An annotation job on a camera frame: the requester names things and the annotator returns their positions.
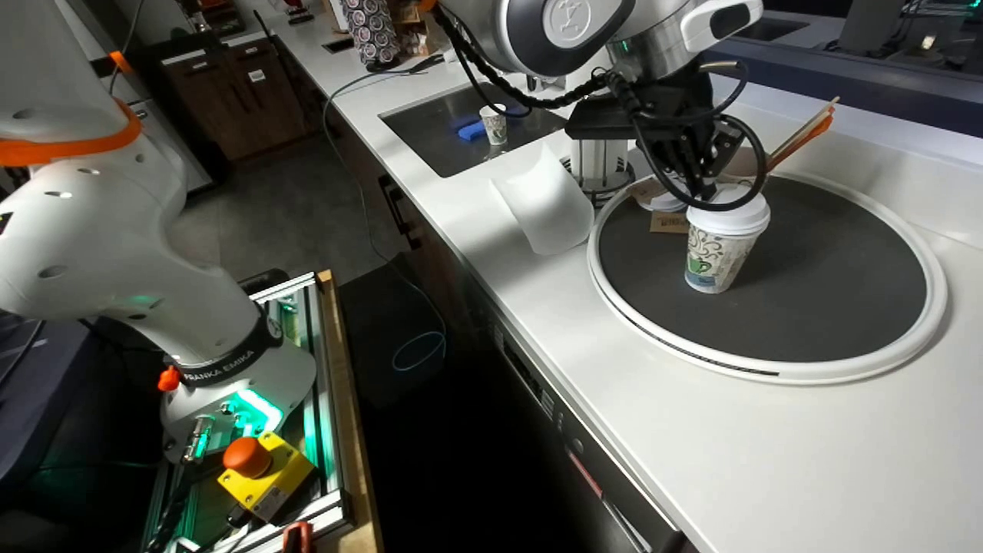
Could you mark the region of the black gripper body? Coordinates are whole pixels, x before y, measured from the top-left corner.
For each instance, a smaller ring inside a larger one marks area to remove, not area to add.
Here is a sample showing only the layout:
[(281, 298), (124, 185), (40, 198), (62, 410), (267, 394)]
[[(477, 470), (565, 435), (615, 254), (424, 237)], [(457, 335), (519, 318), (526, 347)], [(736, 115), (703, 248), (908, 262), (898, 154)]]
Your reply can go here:
[(653, 168), (675, 175), (720, 175), (740, 146), (740, 132), (712, 103), (707, 69), (667, 80), (613, 80), (624, 138), (633, 138)]

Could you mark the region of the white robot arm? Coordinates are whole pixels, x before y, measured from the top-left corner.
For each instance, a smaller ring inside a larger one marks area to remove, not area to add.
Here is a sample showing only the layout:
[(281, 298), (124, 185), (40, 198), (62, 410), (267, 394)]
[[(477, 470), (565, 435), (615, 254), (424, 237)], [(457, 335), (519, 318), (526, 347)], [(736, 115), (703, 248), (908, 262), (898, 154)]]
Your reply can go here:
[[(565, 77), (613, 55), (603, 87), (688, 69), (763, 19), (763, 0), (427, 0), (488, 73)], [(0, 157), (30, 171), (3, 198), (0, 308), (30, 318), (111, 317), (178, 365), (191, 398), (252, 386), (286, 401), (314, 355), (281, 342), (245, 292), (174, 253), (185, 161), (146, 132), (52, 0), (0, 0)]]

